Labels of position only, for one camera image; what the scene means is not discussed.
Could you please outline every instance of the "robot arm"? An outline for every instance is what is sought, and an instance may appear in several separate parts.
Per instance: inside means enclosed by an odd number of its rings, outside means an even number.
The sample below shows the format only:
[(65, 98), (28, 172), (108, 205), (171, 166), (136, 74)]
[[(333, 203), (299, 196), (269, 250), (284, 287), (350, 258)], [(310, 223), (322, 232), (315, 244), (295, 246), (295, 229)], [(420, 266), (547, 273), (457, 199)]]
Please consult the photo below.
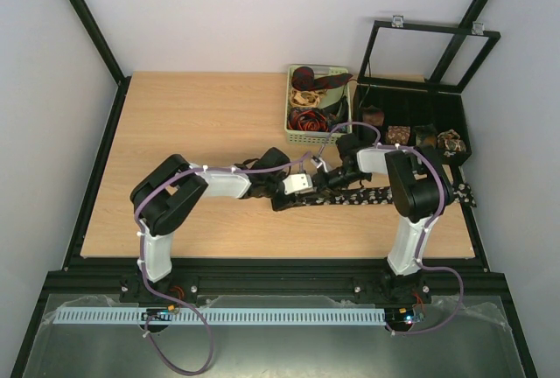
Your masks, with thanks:
[[(245, 164), (231, 167), (231, 171), (203, 170), (183, 177), (175, 190), (163, 190), (141, 212), (145, 226), (143, 257), (148, 278), (156, 282), (172, 270), (171, 247), (173, 232), (185, 221), (199, 199), (228, 196), (235, 199), (269, 197), (273, 209), (289, 204), (298, 195), (306, 193), (333, 193), (354, 181), (371, 179), (372, 174), (388, 174), (395, 208), (401, 215), (395, 245), (388, 254), (388, 265), (396, 276), (416, 273), (420, 268), (424, 248), (436, 223), (427, 222), (436, 212), (439, 190), (435, 179), (416, 156), (394, 147), (359, 146), (354, 135), (345, 135), (338, 142), (341, 167), (328, 171), (324, 161), (316, 160), (317, 174), (305, 172), (288, 175), (275, 173), (239, 173)], [(444, 186), (444, 202), (452, 202), (452, 187), (438, 161), (436, 151), (430, 146), (415, 148), (436, 170)], [(285, 164), (289, 159), (280, 150), (271, 148), (257, 159), (251, 170)], [(140, 203), (159, 185), (180, 172), (197, 168), (180, 155), (168, 157), (154, 172), (132, 192), (130, 199), (135, 211)], [(428, 174), (425, 178), (417, 175)]]

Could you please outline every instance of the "light green basket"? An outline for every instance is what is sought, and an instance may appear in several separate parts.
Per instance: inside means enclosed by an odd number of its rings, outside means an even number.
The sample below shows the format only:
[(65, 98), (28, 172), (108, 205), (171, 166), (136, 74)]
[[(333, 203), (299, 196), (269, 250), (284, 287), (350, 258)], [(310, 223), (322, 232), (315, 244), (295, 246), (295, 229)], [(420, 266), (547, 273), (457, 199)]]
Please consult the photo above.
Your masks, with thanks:
[[(300, 130), (292, 130), (288, 127), (288, 117), (290, 116), (290, 96), (291, 96), (291, 76), (298, 67), (301, 66), (308, 66), (313, 69), (316, 78), (320, 78), (322, 76), (332, 76), (335, 74), (347, 74), (348, 69), (345, 67), (336, 67), (336, 66), (318, 66), (318, 65), (292, 65), (288, 69), (288, 81), (287, 81), (287, 88), (286, 88), (286, 116), (283, 121), (283, 129), (286, 132), (286, 138), (288, 139), (289, 144), (323, 144), (325, 142), (326, 137), (328, 136), (327, 132), (322, 131), (300, 131)], [(352, 102), (350, 99), (350, 89), (348, 84), (344, 87), (337, 87), (336, 89), (329, 89), (326, 92), (326, 97), (321, 100), (320, 108), (326, 107), (335, 103), (341, 96), (342, 96), (342, 88), (344, 88), (344, 94), (348, 97), (348, 121), (352, 121)], [(352, 126), (348, 126), (346, 128), (346, 133), (352, 133)], [(336, 141), (339, 137), (345, 135), (346, 133), (333, 133), (332, 136), (329, 138), (327, 144), (336, 144)]]

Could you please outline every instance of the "wooden table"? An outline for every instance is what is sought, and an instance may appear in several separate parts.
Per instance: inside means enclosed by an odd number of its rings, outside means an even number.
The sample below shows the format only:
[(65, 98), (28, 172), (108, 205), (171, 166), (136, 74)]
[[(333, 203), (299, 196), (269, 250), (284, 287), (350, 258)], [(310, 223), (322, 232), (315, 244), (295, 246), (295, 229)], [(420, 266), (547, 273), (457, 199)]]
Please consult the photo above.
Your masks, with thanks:
[[(288, 144), (285, 74), (135, 73), (81, 251), (84, 257), (137, 257), (131, 190), (172, 153), (228, 166), (276, 146), (299, 158), (317, 146)], [(336, 148), (325, 152), (340, 164)], [(389, 184), (385, 176), (374, 186)], [(268, 199), (203, 199), (176, 232), (175, 257), (384, 257), (398, 214), (385, 206), (310, 206), (272, 211)], [(458, 204), (431, 234), (428, 257), (473, 257)]]

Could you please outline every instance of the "rolled necktie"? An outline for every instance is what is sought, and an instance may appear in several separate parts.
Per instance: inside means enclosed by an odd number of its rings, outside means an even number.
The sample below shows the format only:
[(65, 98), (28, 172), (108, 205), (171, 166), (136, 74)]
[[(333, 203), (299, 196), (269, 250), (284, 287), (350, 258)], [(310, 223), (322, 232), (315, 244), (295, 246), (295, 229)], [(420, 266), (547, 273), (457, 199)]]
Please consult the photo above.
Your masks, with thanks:
[(373, 105), (365, 107), (361, 109), (361, 120), (370, 126), (381, 127), (385, 120), (385, 113)]
[(315, 79), (313, 69), (301, 66), (291, 76), (291, 86), (297, 91), (317, 91), (319, 89), (336, 89), (343, 87), (352, 79), (350, 73), (322, 76)]
[(437, 136), (437, 147), (450, 152), (466, 152), (465, 142), (455, 130), (447, 130)]
[(297, 91), (292, 89), (290, 105), (292, 107), (318, 107), (321, 99), (326, 96), (326, 91)]
[(429, 144), (435, 148), (438, 145), (438, 131), (433, 124), (416, 126), (414, 128), (414, 133), (416, 135), (416, 146)]
[(329, 131), (327, 118), (318, 108), (292, 108), (288, 127), (302, 131)]

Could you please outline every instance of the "purple cable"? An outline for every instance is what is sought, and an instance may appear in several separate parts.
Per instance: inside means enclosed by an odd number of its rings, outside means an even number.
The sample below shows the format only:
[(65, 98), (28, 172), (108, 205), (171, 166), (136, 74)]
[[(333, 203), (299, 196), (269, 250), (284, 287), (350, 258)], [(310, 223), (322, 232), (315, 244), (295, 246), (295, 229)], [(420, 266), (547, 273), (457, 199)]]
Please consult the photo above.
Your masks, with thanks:
[(367, 124), (366, 122), (341, 122), (341, 123), (337, 124), (336, 126), (334, 126), (334, 128), (331, 131), (329, 131), (329, 134), (326, 136), (325, 141), (321, 145), (321, 149), (318, 150), (317, 158), (321, 158), (321, 155), (323, 154), (323, 151), (325, 150), (326, 144), (328, 143), (328, 141), (331, 138), (331, 136), (333, 135), (333, 133), (335, 133), (337, 130), (342, 129), (343, 127), (350, 126), (350, 125), (352, 125), (352, 126), (364, 126), (364, 127), (367, 127), (369, 129), (373, 130), (375, 133), (377, 133), (377, 137), (375, 138), (374, 145), (377, 145), (382, 138), (382, 133), (379, 131), (379, 129), (372, 126), (371, 124)]
[[(378, 145), (377, 147), (379, 149), (397, 149), (396, 146), (383, 145), (383, 144)], [(438, 176), (438, 173), (436, 172), (436, 169), (433, 167), (433, 165), (430, 163), (430, 161), (428, 161), (428, 159), (426, 159), (426, 157), (424, 155), (422, 155), (416, 149), (414, 149), (412, 147), (409, 147), (409, 146), (399, 146), (398, 149), (408, 151), (408, 152), (412, 153), (413, 155), (415, 155), (418, 159), (420, 159), (422, 161), (422, 163), (426, 166), (426, 168), (428, 168), (428, 171), (430, 171), (430, 174), (432, 175), (432, 177), (436, 181), (437, 190), (439, 192), (439, 205), (437, 205), (436, 212), (434, 212), (434, 214), (426, 222), (426, 227), (428, 227), (444, 211), (444, 207), (445, 207), (444, 185), (442, 184), (441, 179), (439, 179), (439, 176)], [(459, 310), (461, 309), (461, 305), (463, 304), (463, 296), (465, 295), (465, 285), (463, 284), (463, 278), (461, 277), (461, 275), (455, 269), (452, 269), (451, 267), (444, 267), (444, 266), (442, 266), (442, 267), (428, 267), (428, 266), (424, 266), (422, 264), (422, 262), (418, 261), (418, 258), (420, 256), (420, 251), (421, 251), (422, 246), (424, 244), (425, 238), (426, 238), (426, 233), (425, 233), (425, 230), (423, 229), (422, 233), (420, 234), (420, 239), (418, 240), (418, 245), (416, 246), (416, 249), (414, 251), (414, 258), (415, 258), (416, 264), (422, 270), (426, 270), (426, 271), (448, 271), (448, 272), (452, 273), (458, 280), (458, 301), (457, 301), (457, 305), (455, 306), (455, 309), (453, 310), (451, 315), (449, 317), (447, 317), (444, 321), (442, 321), (438, 325), (434, 325), (433, 327), (426, 328), (426, 329), (423, 329), (423, 330), (417, 330), (417, 331), (415, 330), (413, 332), (412, 331), (396, 332), (395, 330), (393, 330), (391, 328), (391, 326), (389, 324), (387, 324), (386, 327), (391, 332), (391, 334), (401, 335), (401, 336), (414, 336), (414, 335), (418, 335), (418, 334), (435, 332), (436, 330), (439, 330), (440, 328), (445, 326), (447, 323), (449, 323), (452, 319), (454, 319), (455, 316), (457, 315), (457, 313), (459, 312)]]
[[(240, 170), (240, 169), (235, 169), (235, 172), (239, 172), (239, 173), (245, 173), (245, 174), (261, 174), (261, 173), (266, 173), (266, 172), (275, 172), (275, 171), (281, 171), (285, 168), (289, 168), (293, 165), (297, 165), (297, 164), (302, 164), (306, 159), (311, 157), (311, 153), (307, 152), (305, 153), (300, 159), (296, 160), (296, 161), (291, 161), (288, 164), (283, 164), (283, 165), (279, 165), (279, 166), (275, 166), (273, 168), (265, 168), (265, 169), (261, 169), (261, 170)], [(220, 167), (216, 167), (216, 168), (206, 168), (208, 171), (220, 171), (220, 172), (231, 172), (232, 168), (220, 168)], [(165, 355), (162, 353), (161, 349), (158, 347), (158, 344), (156, 343), (156, 341), (153, 339), (153, 337), (151, 337), (150, 332), (148, 331), (148, 325), (150, 323), (150, 321), (153, 320), (153, 316), (149, 317), (146, 320), (146, 323), (144, 324), (144, 330), (146, 331), (145, 336), (148, 338), (148, 341), (154, 346), (154, 348), (156, 349), (157, 355), (159, 356), (159, 358), (161, 359), (161, 361), (169, 368), (171, 369), (173, 372), (179, 374), (179, 375), (184, 375), (184, 376), (195, 376), (195, 375), (200, 375), (204, 372), (206, 372), (208, 370), (208, 367), (210, 366), (210, 362), (212, 361), (212, 358), (214, 356), (214, 335), (212, 334), (212, 330), (210, 328), (210, 325), (207, 323), (206, 319), (204, 318), (204, 316), (200, 313), (199, 310), (196, 309), (196, 307), (192, 304), (188, 304), (185, 301), (182, 301), (180, 299), (177, 299), (175, 297), (171, 297), (169, 295), (165, 295), (164, 293), (158, 292), (157, 290), (153, 289), (150, 286), (150, 282), (148, 281), (148, 271), (146, 269), (146, 263), (145, 263), (145, 248), (144, 248), (144, 243), (145, 243), (145, 233), (146, 233), (146, 228), (144, 227), (144, 224), (140, 221), (140, 213), (144, 210), (144, 208), (146, 207), (146, 205), (148, 203), (150, 203), (150, 201), (157, 196), (158, 194), (160, 194), (167, 186), (172, 185), (173, 183), (176, 183), (178, 180), (182, 179), (183, 177), (186, 177), (187, 175), (191, 175), (195, 172), (203, 172), (205, 170), (205, 168), (203, 167), (197, 167), (197, 168), (192, 168), (190, 170), (181, 172), (179, 174), (177, 174), (176, 176), (169, 178), (167, 181), (165, 181), (164, 183), (162, 183), (161, 185), (159, 185), (158, 187), (156, 187), (156, 189), (151, 192), (150, 194), (148, 194), (148, 196), (138, 205), (138, 208), (136, 209), (136, 211), (134, 212), (134, 221), (136, 222), (136, 224), (138, 225), (138, 227), (140, 228), (140, 270), (142, 271), (142, 279), (143, 279), (143, 284), (146, 287), (146, 289), (151, 292), (153, 295), (159, 297), (159, 298), (163, 298), (163, 299), (167, 299), (169, 301), (172, 301), (176, 304), (182, 305), (185, 308), (188, 308), (189, 310), (191, 310), (192, 312), (194, 312), (196, 314), (196, 316), (200, 319), (200, 321), (202, 321), (202, 324), (204, 324), (205, 328), (206, 328), (206, 332), (208, 333), (208, 337), (210, 338), (210, 349), (208, 351), (208, 357), (206, 358), (206, 362), (204, 363), (204, 365), (197, 371), (187, 371), (185, 369), (181, 369), (180, 367), (177, 367), (176, 365), (174, 365), (169, 359), (167, 359), (165, 357)]]

